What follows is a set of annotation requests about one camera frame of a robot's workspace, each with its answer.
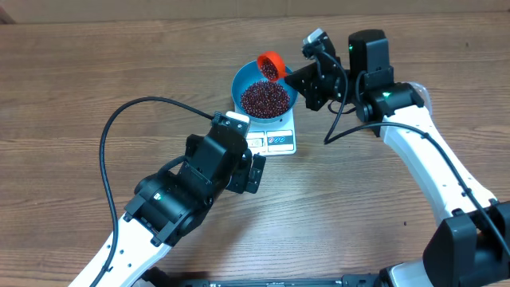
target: orange cup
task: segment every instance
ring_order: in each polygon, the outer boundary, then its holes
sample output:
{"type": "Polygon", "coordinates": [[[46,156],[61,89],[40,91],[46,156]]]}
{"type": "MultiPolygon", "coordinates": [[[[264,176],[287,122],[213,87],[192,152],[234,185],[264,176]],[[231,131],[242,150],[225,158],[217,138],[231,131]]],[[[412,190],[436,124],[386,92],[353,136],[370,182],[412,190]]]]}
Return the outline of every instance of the orange cup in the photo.
{"type": "Polygon", "coordinates": [[[262,66],[262,63],[264,62],[264,60],[270,60],[271,63],[273,63],[273,65],[275,66],[275,68],[277,68],[277,72],[278,72],[277,78],[272,79],[270,81],[276,82],[276,81],[280,80],[281,78],[287,76],[287,73],[285,72],[284,59],[282,59],[277,52],[267,51],[267,52],[264,52],[262,55],[260,55],[257,58],[257,66],[258,66],[259,70],[262,70],[261,66],[262,66]]]}

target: pile of beans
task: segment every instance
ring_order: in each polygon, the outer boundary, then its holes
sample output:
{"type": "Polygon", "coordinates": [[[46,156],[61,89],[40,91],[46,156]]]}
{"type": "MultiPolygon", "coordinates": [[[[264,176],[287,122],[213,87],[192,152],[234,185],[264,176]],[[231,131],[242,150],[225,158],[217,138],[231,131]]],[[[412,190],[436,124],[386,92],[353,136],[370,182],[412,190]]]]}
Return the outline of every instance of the pile of beans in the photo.
{"type": "Polygon", "coordinates": [[[277,67],[269,59],[264,59],[261,63],[261,72],[264,77],[270,81],[274,81],[278,78],[277,67]]]}
{"type": "Polygon", "coordinates": [[[250,85],[241,95],[241,106],[245,112],[259,119],[281,116],[288,111],[290,96],[278,83],[258,81],[250,85]]]}

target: white arm segment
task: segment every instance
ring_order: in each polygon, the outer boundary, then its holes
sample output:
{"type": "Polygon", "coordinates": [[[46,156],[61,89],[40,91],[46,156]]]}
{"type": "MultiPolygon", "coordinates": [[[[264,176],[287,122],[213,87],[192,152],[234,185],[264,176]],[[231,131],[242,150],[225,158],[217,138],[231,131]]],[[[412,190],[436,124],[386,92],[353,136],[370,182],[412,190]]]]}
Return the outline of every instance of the white arm segment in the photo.
{"type": "MultiPolygon", "coordinates": [[[[136,219],[126,222],[123,217],[124,215],[119,219],[119,241],[110,265],[112,269],[104,274],[97,287],[132,286],[145,270],[167,255],[171,249],[166,244],[153,246],[151,244],[153,234],[149,230],[136,219]]],[[[113,234],[110,234],[103,247],[74,279],[70,287],[89,287],[92,284],[108,257],[112,236],[113,234]]]]}
{"type": "MultiPolygon", "coordinates": [[[[400,108],[394,113],[393,116],[385,116],[382,121],[407,124],[428,132],[445,150],[459,174],[468,187],[473,190],[474,196],[483,207],[490,205],[490,199],[496,199],[492,192],[481,186],[469,174],[454,155],[435,128],[427,108],[419,108],[413,105],[400,108]]],[[[400,155],[409,168],[414,180],[416,180],[432,207],[437,225],[444,218],[452,217],[452,210],[460,208],[468,213],[476,209],[468,197],[462,196],[462,188],[453,176],[452,171],[441,154],[427,139],[423,139],[416,132],[396,127],[382,127],[380,135],[384,143],[400,155]]]]}

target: bowl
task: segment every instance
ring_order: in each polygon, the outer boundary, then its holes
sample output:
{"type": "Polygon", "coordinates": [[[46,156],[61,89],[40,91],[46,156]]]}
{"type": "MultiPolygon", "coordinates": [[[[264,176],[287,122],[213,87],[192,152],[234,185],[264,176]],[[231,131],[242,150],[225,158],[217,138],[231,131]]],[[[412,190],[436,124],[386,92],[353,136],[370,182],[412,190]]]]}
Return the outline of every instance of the bowl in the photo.
{"type": "MultiPolygon", "coordinates": [[[[285,72],[287,74],[292,73],[292,70],[288,67],[285,67],[285,72]]],[[[242,67],[236,74],[236,76],[233,78],[232,82],[232,100],[233,104],[236,106],[236,111],[241,111],[243,114],[247,115],[252,121],[262,123],[262,124],[268,124],[275,122],[279,119],[281,119],[284,115],[286,115],[290,110],[292,110],[292,107],[294,107],[294,104],[297,102],[297,91],[293,88],[291,88],[289,85],[285,84],[284,79],[280,79],[277,81],[278,84],[282,85],[287,92],[288,96],[290,96],[290,101],[288,102],[288,110],[287,112],[284,112],[283,114],[270,118],[270,119],[261,119],[257,118],[255,116],[249,115],[245,109],[241,106],[241,95],[245,92],[245,90],[253,83],[256,83],[260,80],[267,81],[262,75],[261,71],[258,69],[257,62],[252,61],[248,64],[246,64],[244,67],[242,67]]]]}

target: kitchen scale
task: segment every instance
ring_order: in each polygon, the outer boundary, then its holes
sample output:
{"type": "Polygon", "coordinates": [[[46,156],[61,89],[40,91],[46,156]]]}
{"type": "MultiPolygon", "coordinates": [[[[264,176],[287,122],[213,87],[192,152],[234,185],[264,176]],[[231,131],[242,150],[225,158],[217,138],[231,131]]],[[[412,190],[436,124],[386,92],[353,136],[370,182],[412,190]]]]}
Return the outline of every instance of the kitchen scale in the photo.
{"type": "Polygon", "coordinates": [[[232,99],[235,105],[235,112],[247,115],[251,120],[246,141],[253,154],[267,155],[292,155],[296,153],[296,129],[294,128],[293,106],[297,102],[297,91],[284,80],[277,83],[282,85],[290,96],[289,109],[281,116],[271,119],[259,119],[248,115],[241,106],[242,93],[253,83],[266,81],[257,67],[255,61],[242,67],[233,79],[232,99]]]}

